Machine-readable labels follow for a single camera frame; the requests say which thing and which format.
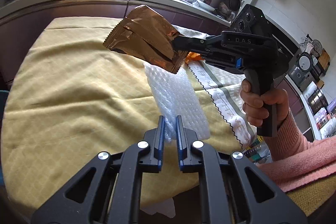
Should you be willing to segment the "pink sleeved right forearm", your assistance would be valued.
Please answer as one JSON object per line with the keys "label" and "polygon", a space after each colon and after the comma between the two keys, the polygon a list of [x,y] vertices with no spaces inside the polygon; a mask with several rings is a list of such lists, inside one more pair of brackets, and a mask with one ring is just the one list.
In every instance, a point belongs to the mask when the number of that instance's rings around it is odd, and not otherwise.
{"label": "pink sleeved right forearm", "polygon": [[288,112],[277,136],[264,138],[272,162],[259,168],[283,191],[335,174],[335,136],[309,142]]}

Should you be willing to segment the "person's right hand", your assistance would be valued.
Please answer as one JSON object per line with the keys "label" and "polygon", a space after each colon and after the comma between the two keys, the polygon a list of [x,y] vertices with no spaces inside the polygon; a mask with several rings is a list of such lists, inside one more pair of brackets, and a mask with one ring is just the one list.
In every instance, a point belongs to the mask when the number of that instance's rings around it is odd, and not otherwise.
{"label": "person's right hand", "polygon": [[241,83],[240,96],[244,102],[243,111],[247,121],[253,126],[260,127],[270,116],[266,105],[276,106],[278,126],[289,114],[288,93],[284,89],[273,88],[260,96],[252,92],[251,83],[244,79]]}

